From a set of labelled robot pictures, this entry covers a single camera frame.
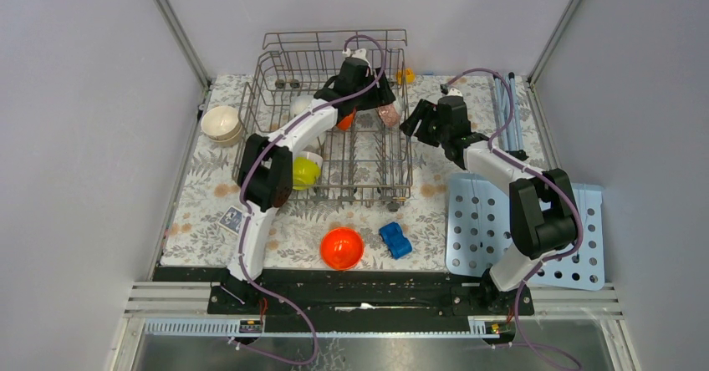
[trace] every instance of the gray wall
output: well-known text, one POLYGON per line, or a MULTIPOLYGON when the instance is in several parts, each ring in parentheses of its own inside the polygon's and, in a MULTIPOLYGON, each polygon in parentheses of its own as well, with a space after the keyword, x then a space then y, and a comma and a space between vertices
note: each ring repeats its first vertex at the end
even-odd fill
POLYGON ((569 0, 171 0, 212 74, 251 74, 267 31, 406 28, 417 72, 529 72, 569 0))
POLYGON ((152 0, 0 0, 0 369, 101 369, 199 89, 152 0))
POLYGON ((709 0, 585 0, 538 83, 643 369, 706 369, 709 0))

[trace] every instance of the gray floor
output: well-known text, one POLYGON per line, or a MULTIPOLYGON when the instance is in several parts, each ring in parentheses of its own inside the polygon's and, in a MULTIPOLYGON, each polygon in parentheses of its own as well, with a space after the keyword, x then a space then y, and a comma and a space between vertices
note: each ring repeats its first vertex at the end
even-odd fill
MULTIPOLYGON (((613 369, 603 333, 592 321, 524 322, 535 343, 546 343, 574 355, 586 370, 613 369)), ((235 351, 225 338, 145 336, 137 362, 140 371, 182 370, 528 370, 551 369, 528 349, 471 349, 485 344, 479 339, 450 338, 321 338, 321 352, 307 367, 291 367, 269 358, 235 351)), ((289 358, 305 358, 312 345, 302 338, 262 338, 255 342, 289 358)), ((573 365, 550 354, 566 367, 573 365)))

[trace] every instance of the floral tablecloth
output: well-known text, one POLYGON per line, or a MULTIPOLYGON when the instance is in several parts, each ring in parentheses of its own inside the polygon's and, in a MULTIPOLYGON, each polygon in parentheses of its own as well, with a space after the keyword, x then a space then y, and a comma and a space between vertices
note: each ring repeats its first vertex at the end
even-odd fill
MULTIPOLYGON (((217 78, 208 109, 218 105, 238 106, 243 86, 250 79, 240 75, 217 78)), ((436 102, 441 97, 439 84, 448 79, 417 76, 408 86, 410 111, 419 99, 436 102)), ((465 97, 473 129, 490 135, 495 129, 492 78, 465 77, 455 85, 465 97)), ((529 162, 546 167, 523 83, 518 82, 517 92, 529 162)), ((355 269, 445 271, 446 185, 451 174, 462 170, 446 160, 441 148, 414 141, 412 151, 411 198, 398 212, 388 212, 379 204, 366 208, 357 203, 342 206, 337 202, 289 202, 280 209, 271 226, 264 266, 328 269, 319 256, 320 240, 335 227, 349 226, 365 240, 365 254, 355 269), (380 227, 392 221, 401 225, 414 249, 399 260, 391 257, 377 234, 380 227)), ((166 230, 161 265, 225 267, 229 263, 237 236, 219 227, 217 220, 229 206, 238 206, 239 187, 231 178, 235 157, 236 146, 221 148, 205 135, 197 136, 175 217, 166 230)))

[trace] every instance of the wire basket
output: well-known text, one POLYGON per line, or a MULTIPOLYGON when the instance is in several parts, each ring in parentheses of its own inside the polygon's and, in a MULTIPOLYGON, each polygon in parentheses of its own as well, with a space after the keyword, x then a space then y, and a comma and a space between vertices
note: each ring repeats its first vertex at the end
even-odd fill
MULTIPOLYGON (((267 33, 263 38, 266 52, 258 57, 253 81, 243 90, 239 116, 246 133, 237 147, 235 181, 247 137, 267 135, 288 123, 291 100, 314 94, 336 75, 344 59, 345 39, 359 33, 377 40, 386 50, 386 63, 382 66, 380 52, 370 41, 352 41, 350 47, 367 48, 372 66, 385 69, 404 110, 401 119, 408 117, 406 83, 396 83, 397 72, 403 74, 405 69, 406 30, 267 33)), ((375 109, 358 112, 347 131, 333 128, 315 145, 324 158, 320 177, 313 188, 294 190, 290 201, 363 202, 367 206, 383 202, 396 211, 411 196, 411 140, 398 125, 385 126, 375 109)))

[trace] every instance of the perforated white tray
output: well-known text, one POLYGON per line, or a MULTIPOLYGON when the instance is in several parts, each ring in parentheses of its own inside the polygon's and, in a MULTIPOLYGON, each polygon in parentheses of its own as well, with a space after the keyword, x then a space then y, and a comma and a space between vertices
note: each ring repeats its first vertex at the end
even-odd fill
MULTIPOLYGON (((531 283, 600 290, 605 282, 601 220, 602 188, 572 184, 576 206, 584 224, 579 252, 547 262, 531 283)), ((509 233, 509 199, 479 175, 455 174, 448 182, 448 236, 446 267, 451 273, 481 277, 502 258, 512 244, 509 233)))

